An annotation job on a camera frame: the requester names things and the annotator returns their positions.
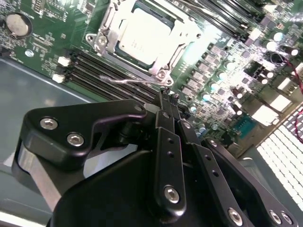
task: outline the cpu socket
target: cpu socket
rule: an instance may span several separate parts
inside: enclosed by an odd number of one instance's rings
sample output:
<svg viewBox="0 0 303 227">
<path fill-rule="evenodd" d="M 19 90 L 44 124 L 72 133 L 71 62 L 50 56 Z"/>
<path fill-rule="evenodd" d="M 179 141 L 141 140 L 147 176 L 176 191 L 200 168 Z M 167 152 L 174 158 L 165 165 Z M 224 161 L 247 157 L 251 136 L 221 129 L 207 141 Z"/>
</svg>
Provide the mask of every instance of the cpu socket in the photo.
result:
<svg viewBox="0 0 303 227">
<path fill-rule="evenodd" d="M 86 41 L 102 57 L 142 80 L 171 86 L 186 47 L 201 37 L 192 17 L 165 0 L 111 0 Z"/>
</svg>

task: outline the red wire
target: red wire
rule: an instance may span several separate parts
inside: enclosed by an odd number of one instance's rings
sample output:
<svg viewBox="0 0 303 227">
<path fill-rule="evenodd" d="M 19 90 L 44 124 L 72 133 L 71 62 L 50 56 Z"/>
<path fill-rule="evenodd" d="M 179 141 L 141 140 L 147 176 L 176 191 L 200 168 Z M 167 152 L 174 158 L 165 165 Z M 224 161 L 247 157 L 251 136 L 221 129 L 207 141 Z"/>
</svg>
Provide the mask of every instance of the red wire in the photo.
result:
<svg viewBox="0 0 303 227">
<path fill-rule="evenodd" d="M 286 63 L 288 66 L 290 66 L 293 69 L 294 75 L 295 75 L 296 79 L 298 80 L 298 85 L 299 85 L 300 91 L 303 95 L 303 85 L 302 85 L 302 82 L 300 80 L 300 76 L 299 76 L 297 70 L 295 69 L 294 65 L 292 63 L 290 63 L 289 61 L 287 61 Z M 295 127 L 295 133 L 296 133 L 297 139 L 303 144 L 303 139 L 301 139 L 301 137 L 299 136 L 299 130 L 298 130 L 299 116 L 301 116 L 301 114 L 303 114 L 303 108 L 302 108 L 302 110 L 299 111 L 299 113 L 297 114 L 297 116 L 295 118 L 294 127 Z"/>
</svg>

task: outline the mounting hole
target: mounting hole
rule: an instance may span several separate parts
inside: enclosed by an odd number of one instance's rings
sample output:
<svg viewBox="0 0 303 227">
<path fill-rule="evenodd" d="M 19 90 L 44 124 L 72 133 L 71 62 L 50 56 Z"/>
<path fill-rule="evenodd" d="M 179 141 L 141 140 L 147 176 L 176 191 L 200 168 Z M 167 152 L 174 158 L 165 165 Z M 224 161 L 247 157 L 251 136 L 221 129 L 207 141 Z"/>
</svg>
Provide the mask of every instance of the mounting hole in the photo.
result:
<svg viewBox="0 0 303 227">
<path fill-rule="evenodd" d="M 174 141 L 171 139 L 171 138 L 168 138 L 167 141 L 170 143 L 170 144 L 173 144 Z"/>
<path fill-rule="evenodd" d="M 142 108 L 138 105 L 135 105 L 134 108 L 137 110 L 137 111 L 142 111 Z"/>
<path fill-rule="evenodd" d="M 93 38 L 91 35 L 87 36 L 87 40 L 88 40 L 89 42 L 93 41 L 93 39 L 94 39 L 94 38 Z"/>
<path fill-rule="evenodd" d="M 205 155 L 204 157 L 205 157 L 208 161 L 211 161 L 211 160 L 212 160 L 212 158 L 209 157 L 208 155 Z"/>
<path fill-rule="evenodd" d="M 172 153 L 171 151 L 167 152 L 167 155 L 171 158 L 175 157 L 174 153 Z"/>
<path fill-rule="evenodd" d="M 214 176 L 219 177 L 219 174 L 216 171 L 213 170 L 212 173 Z"/>
</svg>

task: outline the silver screw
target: silver screw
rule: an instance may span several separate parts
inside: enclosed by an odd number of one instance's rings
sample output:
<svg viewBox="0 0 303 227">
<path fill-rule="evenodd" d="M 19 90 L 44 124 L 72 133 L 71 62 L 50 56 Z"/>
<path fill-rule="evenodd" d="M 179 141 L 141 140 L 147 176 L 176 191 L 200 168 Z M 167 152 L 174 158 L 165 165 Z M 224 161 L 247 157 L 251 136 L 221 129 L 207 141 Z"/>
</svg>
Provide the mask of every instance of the silver screw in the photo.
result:
<svg viewBox="0 0 303 227">
<path fill-rule="evenodd" d="M 163 112 L 163 116 L 166 117 L 166 118 L 170 118 L 170 116 L 167 112 Z"/>
<path fill-rule="evenodd" d="M 240 214 L 233 208 L 228 209 L 228 214 L 231 220 L 237 225 L 237 226 L 242 226 L 243 225 L 243 220 L 240 216 Z"/>
<path fill-rule="evenodd" d="M 217 147 L 217 146 L 218 146 L 218 144 L 216 144 L 215 141 L 213 141 L 213 140 L 211 140 L 210 143 L 211 143 L 214 147 Z"/>
<path fill-rule="evenodd" d="M 142 111 L 142 108 L 138 105 L 135 105 L 134 108 L 137 110 L 137 111 Z"/>
<path fill-rule="evenodd" d="M 281 212 L 281 214 L 282 214 L 282 217 L 284 217 L 284 219 L 285 219 L 290 225 L 293 224 L 293 221 L 290 219 L 290 217 L 289 217 L 287 214 L 285 214 L 283 211 Z"/>
<path fill-rule="evenodd" d="M 47 130 L 54 130 L 58 127 L 58 122 L 52 118 L 43 118 L 40 121 L 40 126 Z"/>
<path fill-rule="evenodd" d="M 99 43 L 101 46 L 106 45 L 106 44 L 107 44 L 107 39 L 106 39 L 106 37 L 101 36 L 101 37 L 98 39 L 98 43 Z"/>
<path fill-rule="evenodd" d="M 84 143 L 84 138 L 76 133 L 67 136 L 67 142 L 75 147 L 80 147 Z"/>
<path fill-rule="evenodd" d="M 184 124 L 185 127 L 187 127 L 188 129 L 190 129 L 190 124 L 189 123 L 184 122 L 183 124 Z"/>
<path fill-rule="evenodd" d="M 161 79 L 165 78 L 165 72 L 163 72 L 163 71 L 159 72 L 158 77 Z"/>
<path fill-rule="evenodd" d="M 24 54 L 29 58 L 32 58 L 35 55 L 32 50 L 26 50 Z"/>
<path fill-rule="evenodd" d="M 279 216 L 275 213 L 275 212 L 273 212 L 272 210 L 270 211 L 270 215 L 271 215 L 271 217 L 272 217 L 272 219 L 277 223 L 277 224 L 281 224 L 282 223 L 282 221 L 281 221 L 281 219 L 279 218 Z"/>
<path fill-rule="evenodd" d="M 176 191 L 176 189 L 172 188 L 172 187 L 166 187 L 164 189 L 164 195 L 166 197 L 166 199 L 168 199 L 171 203 L 178 203 L 179 202 L 179 194 Z"/>
</svg>

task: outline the motherboard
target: motherboard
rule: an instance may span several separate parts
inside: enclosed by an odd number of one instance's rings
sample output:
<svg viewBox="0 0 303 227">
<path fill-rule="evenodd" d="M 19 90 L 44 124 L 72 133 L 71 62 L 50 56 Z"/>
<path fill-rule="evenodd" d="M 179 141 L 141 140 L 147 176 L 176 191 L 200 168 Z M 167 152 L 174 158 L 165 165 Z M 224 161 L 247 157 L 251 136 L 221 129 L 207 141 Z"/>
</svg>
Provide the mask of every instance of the motherboard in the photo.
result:
<svg viewBox="0 0 303 227">
<path fill-rule="evenodd" d="M 301 104 L 301 0 L 0 0 L 0 56 L 96 101 L 178 99 L 239 156 Z"/>
</svg>

